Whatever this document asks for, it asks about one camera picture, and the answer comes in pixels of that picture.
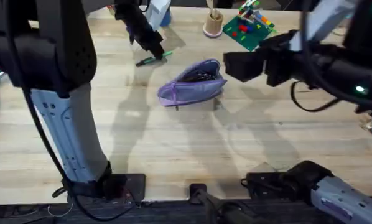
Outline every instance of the wooden tabletop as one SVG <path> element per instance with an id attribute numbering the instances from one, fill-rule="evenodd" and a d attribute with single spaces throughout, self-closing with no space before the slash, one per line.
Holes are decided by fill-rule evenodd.
<path id="1" fill-rule="evenodd" d="M 145 173 L 146 200 L 184 200 L 188 186 L 202 182 L 220 198 L 245 198 L 239 180 L 260 167 L 287 170 L 310 159 L 372 195 L 372 137 L 360 128 L 354 105 L 340 103 L 306 113 L 290 100 L 289 83 L 271 88 L 266 76 L 247 83 L 228 79 L 215 100 L 164 108 L 156 97 L 165 82 L 189 65 L 244 48 L 222 35 L 203 35 L 208 9 L 172 8 L 173 21 L 160 30 L 166 63 L 136 68 L 148 53 L 129 38 L 106 9 L 90 16 L 98 54 L 92 107 L 100 143 L 115 173 Z M 221 10 L 225 22 L 236 10 Z M 298 12 L 263 11 L 279 32 L 298 27 Z M 339 43 L 335 35 L 328 42 Z M 308 108 L 333 97 L 303 85 L 298 99 Z M 0 204 L 62 203 L 51 194 L 60 175 L 46 153 L 21 91 L 8 78 L 0 83 Z"/>

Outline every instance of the green board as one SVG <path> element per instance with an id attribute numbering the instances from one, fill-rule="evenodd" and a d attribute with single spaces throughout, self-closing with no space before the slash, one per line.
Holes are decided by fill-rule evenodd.
<path id="1" fill-rule="evenodd" d="M 272 32 L 270 28 L 266 28 L 264 25 L 260 25 L 261 27 L 258 29 L 256 24 L 250 24 L 249 26 L 253 28 L 252 31 L 242 33 L 239 29 L 241 24 L 243 23 L 239 22 L 238 16 L 236 16 L 223 27 L 223 32 L 249 51 L 253 51 L 259 45 L 259 41 L 264 40 Z"/>

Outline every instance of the purple pencil case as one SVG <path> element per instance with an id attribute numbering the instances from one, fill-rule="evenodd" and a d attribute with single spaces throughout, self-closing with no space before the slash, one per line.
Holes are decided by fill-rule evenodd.
<path id="1" fill-rule="evenodd" d="M 227 80 L 219 73 L 220 63 L 215 59 L 208 59 L 190 66 L 178 77 L 168 82 L 158 91 L 162 106 L 178 106 L 199 103 L 212 99 L 222 93 Z M 180 82 L 183 77 L 191 76 L 197 71 L 205 71 L 215 76 L 214 80 L 201 82 Z"/>

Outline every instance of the pen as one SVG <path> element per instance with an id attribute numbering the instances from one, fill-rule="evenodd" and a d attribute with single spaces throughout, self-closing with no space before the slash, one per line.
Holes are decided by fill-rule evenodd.
<path id="1" fill-rule="evenodd" d="M 172 51 L 170 50 L 170 51 L 165 52 L 164 54 L 162 54 L 162 56 L 163 56 L 163 57 L 166 57 L 166 56 L 171 55 L 171 54 L 172 54 Z M 142 66 L 142 65 L 147 65 L 147 64 L 149 64 L 149 63 L 155 62 L 156 60 L 157 60 L 157 59 L 154 58 L 154 57 L 148 57 L 148 58 L 146 58 L 146 59 L 141 60 L 140 62 L 138 62 L 138 63 L 136 64 L 136 66 L 137 66 L 137 67 L 140 67 L 140 66 Z"/>

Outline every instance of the blue object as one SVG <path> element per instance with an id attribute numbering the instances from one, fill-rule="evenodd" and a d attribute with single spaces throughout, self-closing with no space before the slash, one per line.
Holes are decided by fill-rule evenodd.
<path id="1" fill-rule="evenodd" d="M 161 27 L 167 27 L 169 26 L 169 24 L 171 23 L 171 10 L 170 10 L 170 7 L 168 7 L 168 10 L 167 12 L 165 13 L 165 16 L 164 18 L 162 19 L 162 22 L 161 22 Z"/>

